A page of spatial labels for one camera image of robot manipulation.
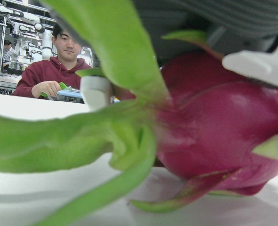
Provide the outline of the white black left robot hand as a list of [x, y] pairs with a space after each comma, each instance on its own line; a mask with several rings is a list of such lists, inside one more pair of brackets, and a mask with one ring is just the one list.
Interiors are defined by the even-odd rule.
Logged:
[[[278, 32], [278, 5], [265, 13], [266, 1], [251, 1], [247, 6], [237, 0], [177, 0], [174, 4], [243, 38]], [[43, 5], [79, 44], [92, 47], [107, 81], [136, 96], [117, 104], [116, 109], [172, 105], [149, 34], [131, 0], [45, 0]]]

